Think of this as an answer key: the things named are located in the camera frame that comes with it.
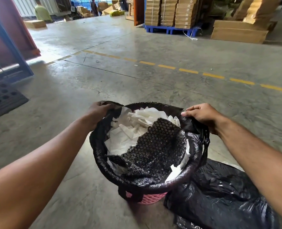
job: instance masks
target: blue fence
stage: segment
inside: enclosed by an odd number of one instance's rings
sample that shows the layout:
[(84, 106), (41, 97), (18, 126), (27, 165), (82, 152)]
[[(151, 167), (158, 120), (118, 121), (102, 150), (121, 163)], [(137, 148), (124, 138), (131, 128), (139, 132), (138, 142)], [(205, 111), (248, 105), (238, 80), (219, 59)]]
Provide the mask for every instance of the blue fence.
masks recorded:
[[(90, 7), (91, 0), (71, 0), (71, 1), (74, 2), (75, 6), (83, 6), (87, 8), (88, 10), (91, 10), (91, 7)], [(101, 1), (105, 1), (108, 4), (112, 3), (112, 0), (95, 0), (96, 5), (98, 6), (98, 2), (101, 2)]]

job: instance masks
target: white container wall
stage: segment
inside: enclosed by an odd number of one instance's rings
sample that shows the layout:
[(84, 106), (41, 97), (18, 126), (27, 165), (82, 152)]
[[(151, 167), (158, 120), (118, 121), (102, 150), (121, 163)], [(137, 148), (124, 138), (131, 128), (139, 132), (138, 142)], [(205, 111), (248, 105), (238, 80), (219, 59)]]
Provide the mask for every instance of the white container wall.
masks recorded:
[[(50, 15), (65, 15), (68, 13), (60, 12), (55, 0), (40, 0), (41, 4), (47, 8)], [(21, 17), (35, 16), (34, 7), (36, 5), (35, 0), (13, 0)]]

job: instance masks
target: crumpled white paper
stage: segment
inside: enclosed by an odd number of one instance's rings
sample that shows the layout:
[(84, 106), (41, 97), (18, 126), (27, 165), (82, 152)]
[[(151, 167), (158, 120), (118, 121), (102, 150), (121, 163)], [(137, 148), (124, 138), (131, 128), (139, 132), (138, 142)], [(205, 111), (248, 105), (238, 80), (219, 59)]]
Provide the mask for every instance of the crumpled white paper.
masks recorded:
[[(156, 108), (141, 108), (140, 110), (135, 110), (122, 107), (121, 114), (119, 118), (112, 119), (112, 128), (107, 133), (109, 139), (105, 141), (105, 145), (108, 150), (108, 155), (121, 155), (127, 152), (130, 146), (135, 146), (137, 144), (139, 136), (142, 136), (147, 132), (149, 126), (158, 120), (158, 118), (163, 118), (169, 120), (174, 125), (180, 127), (179, 119), (175, 116), (167, 116), (164, 111), (158, 111)], [(187, 140), (186, 154), (179, 166), (171, 166), (172, 172), (166, 181), (172, 180), (177, 177), (186, 163), (189, 160), (189, 142)], [(107, 161), (110, 167), (113, 169), (116, 175), (124, 174), (127, 170), (117, 164)]]

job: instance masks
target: trash bin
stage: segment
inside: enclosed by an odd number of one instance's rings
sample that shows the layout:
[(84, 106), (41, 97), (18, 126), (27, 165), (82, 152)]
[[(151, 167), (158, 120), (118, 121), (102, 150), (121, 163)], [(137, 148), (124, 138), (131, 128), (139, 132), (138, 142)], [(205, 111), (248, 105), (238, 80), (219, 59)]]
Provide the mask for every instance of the trash bin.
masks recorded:
[(107, 163), (108, 150), (105, 146), (105, 141), (108, 139), (107, 133), (111, 129), (112, 119), (120, 116), (123, 105), (111, 101), (106, 102), (116, 104), (117, 107), (115, 110), (108, 111), (106, 117), (97, 124), (96, 129), (91, 133), (89, 139), (91, 147), (93, 148), (95, 162), (101, 173), (109, 181), (118, 186), (118, 193), (125, 200), (138, 202), (140, 204), (155, 203), (163, 198), (168, 191), (189, 180), (190, 175), (195, 172), (198, 167), (206, 163), (210, 143), (207, 126), (198, 122), (195, 118), (182, 117), (181, 112), (184, 111), (183, 108), (154, 102), (140, 102), (129, 104), (125, 107), (130, 108), (132, 111), (146, 107), (156, 108), (159, 111), (164, 111), (168, 116), (176, 116), (179, 119), (181, 130), (184, 131), (189, 141), (190, 157), (182, 172), (171, 181), (138, 186), (132, 184), (125, 175), (116, 175)]

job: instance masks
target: concrete floor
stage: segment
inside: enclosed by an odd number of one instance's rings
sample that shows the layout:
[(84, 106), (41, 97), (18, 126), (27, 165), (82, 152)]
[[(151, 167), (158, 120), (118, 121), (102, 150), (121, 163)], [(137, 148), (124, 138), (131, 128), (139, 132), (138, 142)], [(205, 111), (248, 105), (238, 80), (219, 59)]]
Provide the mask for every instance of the concrete floor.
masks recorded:
[[(260, 86), (282, 88), (282, 46), (150, 34), (123, 17), (109, 16), (30, 32), (42, 61), (60, 60), (33, 64), (35, 76), (16, 84), (30, 101), (0, 117), (0, 168), (53, 138), (98, 100), (183, 108), (208, 102), (282, 152), (282, 91)], [(77, 53), (85, 49), (91, 53)], [(210, 140), (209, 158), (237, 165), (218, 137), (210, 135)], [(100, 173), (87, 139), (31, 228), (167, 229), (173, 228), (172, 220), (162, 201), (128, 205)]]

